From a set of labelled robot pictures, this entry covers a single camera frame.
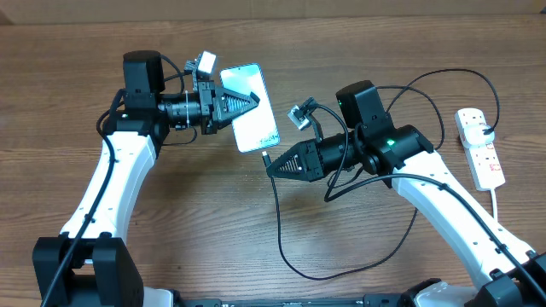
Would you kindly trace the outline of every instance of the wood grain surface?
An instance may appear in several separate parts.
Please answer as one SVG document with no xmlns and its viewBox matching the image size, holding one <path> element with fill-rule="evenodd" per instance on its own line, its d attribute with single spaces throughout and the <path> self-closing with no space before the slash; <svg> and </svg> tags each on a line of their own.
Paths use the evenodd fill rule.
<svg viewBox="0 0 546 307">
<path fill-rule="evenodd" d="M 6 17 L 6 14 L 0 9 L 0 26 L 4 25 L 11 25 L 12 22 L 8 17 Z"/>
<path fill-rule="evenodd" d="M 0 305 L 37 306 L 31 253 L 73 214 L 96 167 L 97 117 L 123 86 L 122 54 L 157 49 L 179 65 L 203 49 L 218 68 L 257 62 L 282 136 L 276 158 L 298 132 L 285 112 L 308 96 L 337 110 L 334 93 L 363 79 L 406 84 L 445 67 L 489 76 L 502 103 L 497 153 L 507 183 L 498 189 L 501 223 L 546 250 L 546 19 L 541 15 L 395 17 L 270 21 L 192 21 L 86 26 L 0 27 Z M 166 74 L 172 72 L 166 68 Z M 174 91 L 176 81 L 168 84 Z M 495 117 L 491 91 L 460 72 L 424 78 L 444 115 L 439 150 L 476 199 L 453 116 L 478 107 Z M 384 102 L 395 92 L 384 90 Z M 339 125 L 317 113 L 326 135 Z M 433 143 L 439 124 L 429 103 L 409 93 L 392 109 L 395 125 L 413 124 Z M 172 133 L 169 140 L 190 137 Z M 352 174 L 344 174 L 346 179 Z M 398 243 L 413 207 L 382 184 L 322 202 L 325 181 L 278 180 L 285 253 L 307 274 L 330 275 L 369 264 Z M 333 281 L 308 281 L 281 260 L 270 181 L 259 153 L 237 152 L 233 132 L 163 148 L 142 185 L 128 248 L 149 287 L 185 298 L 327 298 L 399 292 L 440 277 L 470 283 L 453 251 L 419 216 L 398 254 L 380 267 Z"/>
</svg>

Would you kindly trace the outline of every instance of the black wire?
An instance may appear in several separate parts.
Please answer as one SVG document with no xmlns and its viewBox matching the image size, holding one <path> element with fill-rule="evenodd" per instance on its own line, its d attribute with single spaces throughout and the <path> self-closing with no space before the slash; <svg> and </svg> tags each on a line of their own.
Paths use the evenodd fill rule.
<svg viewBox="0 0 546 307">
<path fill-rule="evenodd" d="M 437 70 L 437 71 L 433 71 L 433 72 L 427 72 L 427 73 L 424 73 L 422 74 L 421 76 L 413 79 L 413 81 L 409 82 L 408 85 L 406 85 L 404 87 L 403 90 L 400 90 L 400 92 L 396 95 L 396 97 L 394 97 L 394 99 L 392 100 L 391 104 L 389 105 L 389 107 L 386 109 L 387 112 L 389 112 L 389 110 L 391 109 L 392 105 L 394 104 L 394 102 L 406 91 L 409 89 L 409 87 L 415 83 L 417 80 L 419 80 L 420 78 L 424 78 L 426 76 L 429 76 L 429 75 L 432 75 L 434 73 L 440 73 L 440 72 L 470 72 L 470 73 L 473 73 L 475 75 L 478 75 L 480 78 L 482 78 L 488 85 L 489 87 L 491 88 L 491 91 L 493 92 L 493 95 L 495 96 L 495 103 L 497 104 L 497 118 L 495 119 L 495 124 L 493 124 L 493 126 L 490 128 L 490 129 L 487 129 L 484 134 L 488 135 L 490 133 L 492 133 L 495 128 L 497 127 L 497 124 L 498 124 L 498 120 L 500 119 L 500 116 L 501 116 L 501 102 L 499 101 L 498 99 L 498 94 L 497 94 L 497 90 L 495 90 L 495 86 L 493 86 L 493 83 L 486 77 L 484 76 L 483 74 L 479 73 L 479 72 L 476 72 L 472 69 L 466 69 L 466 68 L 447 68 L 447 69 L 440 69 L 440 70 Z"/>
<path fill-rule="evenodd" d="M 358 122 L 355 125 L 355 129 L 354 129 L 355 133 L 354 133 L 354 137 L 353 137 L 354 148 L 357 149 L 358 154 L 360 154 L 361 157 L 364 156 L 364 151 L 360 148 L 360 144 L 358 144 L 358 132 L 362 129 L 362 126 L 363 126 L 362 122 Z"/>
<path fill-rule="evenodd" d="M 347 274 L 351 274 L 351 273 L 357 273 L 357 272 L 362 272 L 366 269 L 372 269 L 380 264 L 383 264 L 385 261 L 387 261 L 388 259 L 390 259 L 392 256 L 394 256 L 394 254 L 396 252 L 398 252 L 398 249 L 400 249 L 400 247 L 402 246 L 402 244 L 404 243 L 404 241 L 406 240 L 406 237 L 408 236 L 408 234 L 410 233 L 410 230 L 411 230 L 411 226 L 413 226 L 413 223 L 415 221 L 415 217 L 417 217 L 417 209 L 415 209 L 414 213 L 413 213 L 413 217 L 411 218 L 411 222 L 409 222 L 409 227 L 408 229 L 406 230 L 404 236 L 402 237 L 402 240 L 398 243 L 398 245 L 396 246 L 396 248 L 394 250 L 392 250 L 392 252 L 390 254 L 388 254 L 386 257 L 384 257 L 382 260 L 379 260 L 373 264 L 369 264 L 369 265 L 366 265 L 366 266 L 363 266 L 362 268 L 359 268 L 359 269 L 350 269 L 350 270 L 347 270 L 345 272 L 341 272 L 341 273 L 338 273 L 338 274 L 335 274 L 335 275 L 331 275 L 331 276 L 327 276 L 327 277 L 313 277 L 313 276 L 308 276 L 308 275 L 305 275 L 303 273 L 301 273 L 298 269 L 294 268 L 290 262 L 288 262 L 287 258 L 284 256 L 284 251 L 282 250 L 282 237 L 281 237 L 281 207 L 279 205 L 279 197 L 277 195 L 277 192 L 276 192 L 276 185 L 275 185 L 275 179 L 273 177 L 271 177 L 271 187 L 273 188 L 273 195 L 275 195 L 275 204 L 276 204 L 276 225 L 277 225 L 277 242 L 278 242 L 278 245 L 279 245 L 279 252 L 281 253 L 281 257 L 282 257 L 282 260 L 284 261 L 284 263 L 290 268 L 292 269 L 292 271 L 294 271 L 296 274 L 306 278 L 306 279 L 309 279 L 309 280 L 312 280 L 312 281 L 326 281 L 326 280 L 330 280 L 330 279 L 333 279 L 333 278 L 336 278 L 336 277 L 340 277 L 340 276 L 343 276 L 343 275 L 347 275 Z"/>
<path fill-rule="evenodd" d="M 166 82 L 166 81 L 172 80 L 172 79 L 174 79 L 176 77 L 179 77 L 180 78 L 180 95 L 181 95 L 184 92 L 184 76 L 183 76 L 182 72 L 180 71 L 180 69 L 178 69 L 178 66 L 174 62 L 171 61 L 171 59 L 166 57 L 166 55 L 161 55 L 161 59 L 163 59 L 165 62 L 169 63 L 172 66 L 172 68 L 174 68 L 174 70 L 177 71 L 176 75 L 167 77 L 163 81 Z"/>
<path fill-rule="evenodd" d="M 425 98 L 427 98 L 428 101 L 430 101 L 430 104 L 433 105 L 434 111 L 436 111 L 436 115 L 438 115 L 438 121 L 440 123 L 440 130 L 442 131 L 442 137 L 440 139 L 440 143 L 438 144 L 438 146 L 435 149 L 439 150 L 442 147 L 442 145 L 444 144 L 444 139 L 445 139 L 444 121 L 442 120 L 442 115 L 440 114 L 440 111 L 438 110 L 438 107 L 436 107 L 436 103 L 434 103 L 433 99 L 429 95 L 427 95 L 423 91 L 420 91 L 418 89 L 415 89 L 415 88 L 412 88 L 412 87 L 409 87 L 409 86 L 387 85 L 387 86 L 376 86 L 375 88 L 378 89 L 378 90 L 382 90 L 382 89 L 386 89 L 386 90 L 402 89 L 403 90 L 403 89 L 406 89 L 406 90 L 414 91 L 415 93 L 419 93 L 419 94 L 423 95 Z M 389 108 L 386 110 L 387 112 L 389 112 L 392 105 L 394 105 L 394 102 L 396 102 L 396 99 L 392 100 L 391 104 L 389 105 Z"/>
<path fill-rule="evenodd" d="M 343 122 L 343 120 L 340 118 L 338 114 L 336 114 L 332 109 L 329 107 L 316 104 L 311 106 L 312 108 L 320 108 L 328 113 L 330 115 L 334 116 L 334 118 L 340 123 L 341 128 L 343 128 L 343 131 L 345 132 L 345 146 L 343 148 L 343 157 L 341 158 L 340 168 L 335 172 L 334 180 L 332 181 L 332 184 L 328 186 L 328 190 L 326 191 L 326 194 L 324 195 L 324 201 L 329 202 L 331 199 L 329 198 L 330 193 L 332 193 L 332 189 L 335 187 L 335 183 L 338 181 L 338 178 L 340 177 L 340 173 L 343 170 L 343 165 L 345 164 L 345 158 L 347 156 L 347 149 L 349 148 L 349 130 L 347 129 L 347 125 Z"/>
<path fill-rule="evenodd" d="M 173 74 L 172 76 L 169 76 L 169 77 L 167 77 L 167 78 L 164 78 L 164 79 L 163 79 L 163 82 L 171 81 L 171 80 L 173 80 L 173 79 L 175 79 L 175 78 L 179 78 L 179 77 L 180 77 L 180 74 L 175 73 L 175 74 Z"/>
<path fill-rule="evenodd" d="M 180 142 L 180 143 L 168 143 L 163 144 L 163 146 L 178 146 L 178 145 L 188 145 L 197 139 L 197 129 L 194 126 L 191 126 L 191 128 L 194 130 L 194 136 L 191 138 L 189 142 Z"/>
<path fill-rule="evenodd" d="M 338 184 L 336 185 L 334 188 L 341 188 L 341 187 L 344 187 L 346 186 L 347 184 L 350 184 L 352 182 L 354 182 L 355 180 L 358 179 L 358 177 L 360 176 L 360 174 L 362 174 L 362 172 L 364 171 L 364 166 L 360 166 L 360 168 L 357 170 L 357 173 L 355 174 L 355 176 L 353 176 L 351 179 L 349 179 L 347 182 L 343 182 L 342 184 Z M 326 185 L 327 186 L 330 186 L 331 182 L 332 182 L 332 178 L 334 178 L 334 174 L 332 174 L 332 176 L 330 176 L 330 178 L 328 179 L 328 181 L 326 182 Z"/>
<path fill-rule="evenodd" d="M 55 289 L 55 285 L 57 284 L 57 282 L 59 282 L 59 279 L 61 278 L 64 271 L 67 269 L 68 264 L 72 261 L 72 255 L 74 254 L 74 250 L 76 249 L 76 246 L 78 245 L 79 241 L 84 235 L 85 230 L 91 223 L 91 220 L 93 219 L 93 215 L 95 214 L 96 208 L 99 206 L 99 203 L 101 202 L 101 198 L 104 195 L 104 192 L 106 191 L 106 187 L 108 186 L 110 178 L 112 177 L 113 166 L 116 163 L 116 157 L 115 157 L 115 152 L 113 150 L 112 143 L 107 138 L 107 136 L 102 132 L 101 122 L 107 117 L 107 115 L 112 116 L 112 114 L 116 111 L 118 106 L 122 104 L 120 102 L 124 93 L 125 93 L 125 90 L 118 90 L 118 93 L 112 100 L 112 105 L 110 106 L 110 110 L 105 112 L 103 115 L 101 115 L 101 117 L 96 121 L 96 131 L 99 133 L 99 135 L 101 135 L 102 139 L 107 144 L 108 151 L 110 152 L 110 161 L 108 164 L 106 176 L 104 177 L 104 181 L 102 182 L 101 188 L 99 189 L 99 192 L 95 197 L 95 201 L 93 202 L 93 205 L 89 209 L 89 212 L 85 215 L 84 223 L 79 228 L 78 233 L 76 234 L 76 236 L 74 237 L 72 241 L 72 245 L 68 248 L 67 253 L 63 257 L 61 264 L 59 264 L 59 267 L 57 268 L 57 271 L 55 272 L 55 275 L 53 276 L 53 279 L 51 280 L 51 283 L 49 284 L 48 290 L 44 295 L 44 300 L 42 301 L 42 305 L 41 305 L 42 307 L 46 307 L 48 305 L 51 294 L 53 293 Z"/>
<path fill-rule="evenodd" d="M 450 188 L 446 183 L 441 183 L 437 180 L 434 180 L 429 177 L 424 177 L 420 175 L 414 175 L 414 174 L 390 174 L 385 176 L 377 176 L 370 179 L 363 180 L 361 182 L 357 182 L 353 185 L 351 185 L 348 188 L 344 188 L 343 190 L 339 191 L 338 193 L 334 194 L 331 199 L 335 200 L 352 190 L 356 188 L 360 188 L 362 186 L 365 186 L 366 184 L 370 184 L 372 182 L 378 182 L 385 179 L 393 179 L 393 178 L 409 178 L 409 179 L 415 179 L 420 180 L 424 182 L 429 182 L 431 184 L 434 184 L 435 186 L 438 186 L 441 190 L 445 190 L 449 194 L 451 194 L 453 197 L 455 197 L 457 200 L 461 202 L 461 204 L 468 210 L 468 212 L 474 217 L 476 222 L 478 222 L 479 226 L 489 235 L 491 240 L 495 243 L 495 245 L 498 247 L 498 249 L 508 258 L 508 260 L 514 265 L 514 267 L 520 272 L 521 276 L 519 276 L 520 279 L 526 280 L 528 282 L 528 286 L 533 289 L 536 293 L 536 295 L 540 298 L 540 300 L 546 304 L 546 293 L 544 293 L 544 290 L 537 284 L 537 282 L 529 275 L 529 273 L 523 268 L 523 266 L 518 262 L 518 260 L 510 253 L 507 246 L 503 244 L 497 236 L 487 227 L 487 224 L 485 224 L 484 220 L 481 219 L 479 214 L 468 204 L 468 202 L 460 196 L 454 189 Z"/>
</svg>

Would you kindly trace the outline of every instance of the electrical socket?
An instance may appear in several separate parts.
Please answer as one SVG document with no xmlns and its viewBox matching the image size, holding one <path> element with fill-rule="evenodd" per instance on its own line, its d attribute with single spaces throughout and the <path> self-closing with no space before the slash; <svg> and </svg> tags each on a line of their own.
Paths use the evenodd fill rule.
<svg viewBox="0 0 546 307">
<path fill-rule="evenodd" d="M 465 128 L 471 125 L 483 125 L 485 123 L 485 115 L 476 108 L 464 108 L 455 114 L 455 122 L 459 130 L 459 137 L 464 142 Z M 497 156 L 497 151 L 492 142 L 483 145 L 478 145 L 473 148 L 464 148 L 467 156 L 470 172 L 474 180 L 474 185 L 479 191 L 487 191 L 503 185 L 506 180 L 502 173 L 501 163 Z"/>
</svg>

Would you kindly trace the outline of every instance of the black bracket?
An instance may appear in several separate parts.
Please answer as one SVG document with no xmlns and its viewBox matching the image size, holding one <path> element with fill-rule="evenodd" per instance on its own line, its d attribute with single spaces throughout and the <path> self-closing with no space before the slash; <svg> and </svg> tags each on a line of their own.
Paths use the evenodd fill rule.
<svg viewBox="0 0 546 307">
<path fill-rule="evenodd" d="M 483 285 L 467 307 L 523 307 L 520 289 L 500 270 L 491 272 L 493 281 Z"/>
<path fill-rule="evenodd" d="M 433 145 L 413 126 L 394 128 L 385 112 L 377 88 L 364 80 L 335 93 L 348 128 L 355 129 L 355 148 L 370 174 L 392 174 L 404 167 L 404 160 L 422 151 L 431 153 Z M 392 187 L 390 179 L 385 180 Z"/>
<path fill-rule="evenodd" d="M 210 135 L 218 132 L 233 119 L 254 109 L 259 98 L 251 93 L 249 96 L 217 86 L 213 81 L 199 81 L 201 104 L 201 134 Z"/>
<path fill-rule="evenodd" d="M 121 238 L 103 234 L 97 239 L 82 239 L 73 260 L 55 285 L 49 306 L 142 306 L 144 285 Z M 32 252 L 38 287 L 44 297 L 62 258 L 73 239 L 66 235 L 39 238 Z M 73 271 L 93 260 L 95 275 Z"/>
</svg>

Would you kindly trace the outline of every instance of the phone screen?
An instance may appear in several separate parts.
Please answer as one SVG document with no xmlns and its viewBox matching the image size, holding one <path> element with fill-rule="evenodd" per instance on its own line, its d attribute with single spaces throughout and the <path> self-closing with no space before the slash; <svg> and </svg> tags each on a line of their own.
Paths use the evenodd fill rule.
<svg viewBox="0 0 546 307">
<path fill-rule="evenodd" d="M 259 97 L 258 106 L 233 120 L 237 147 L 242 153 L 278 145 L 281 142 L 275 117 L 267 96 L 265 81 L 258 64 L 224 69 L 220 72 L 222 86 L 244 95 Z"/>
</svg>

